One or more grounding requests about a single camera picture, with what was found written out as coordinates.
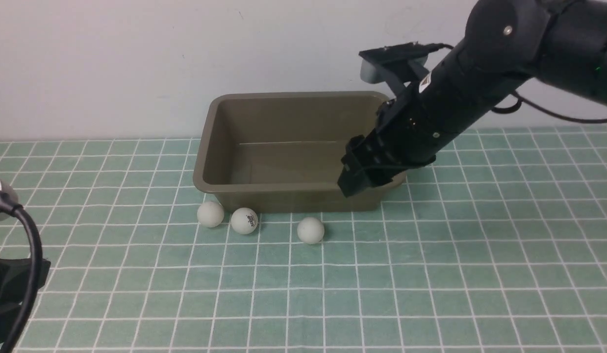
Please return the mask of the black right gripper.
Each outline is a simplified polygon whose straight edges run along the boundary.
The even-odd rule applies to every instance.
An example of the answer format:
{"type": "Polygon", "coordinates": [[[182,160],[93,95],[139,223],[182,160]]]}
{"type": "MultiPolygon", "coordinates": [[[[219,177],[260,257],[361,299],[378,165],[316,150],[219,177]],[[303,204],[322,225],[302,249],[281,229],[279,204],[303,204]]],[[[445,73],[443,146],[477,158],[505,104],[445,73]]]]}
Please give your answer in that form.
{"type": "Polygon", "coordinates": [[[467,97],[447,76],[427,74],[380,110],[368,136],[349,140],[337,185],[349,198],[391,183],[397,170],[425,167],[483,115],[483,102],[467,97]]]}

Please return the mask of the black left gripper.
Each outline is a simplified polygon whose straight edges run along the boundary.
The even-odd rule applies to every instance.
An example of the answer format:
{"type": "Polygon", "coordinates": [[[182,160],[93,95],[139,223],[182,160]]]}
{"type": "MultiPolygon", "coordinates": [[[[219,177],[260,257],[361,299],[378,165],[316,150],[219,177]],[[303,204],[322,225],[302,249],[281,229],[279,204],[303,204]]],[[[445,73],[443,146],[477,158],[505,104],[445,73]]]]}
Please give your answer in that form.
{"type": "Polygon", "coordinates": [[[0,339],[7,339],[28,289],[30,259],[0,258],[0,339]]]}

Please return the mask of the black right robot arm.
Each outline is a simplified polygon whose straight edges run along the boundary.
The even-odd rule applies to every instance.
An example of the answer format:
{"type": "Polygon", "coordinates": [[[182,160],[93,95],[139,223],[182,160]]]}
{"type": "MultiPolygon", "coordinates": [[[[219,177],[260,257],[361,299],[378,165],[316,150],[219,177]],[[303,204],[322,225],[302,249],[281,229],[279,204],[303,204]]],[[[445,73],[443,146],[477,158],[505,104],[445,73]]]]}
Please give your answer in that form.
{"type": "Polygon", "coordinates": [[[539,109],[517,89],[532,78],[607,106],[607,2],[479,0],[463,39],[363,50],[360,78],[395,97],[374,128],[351,138],[337,185],[344,197],[382,187],[436,154],[488,112],[539,109]]]}

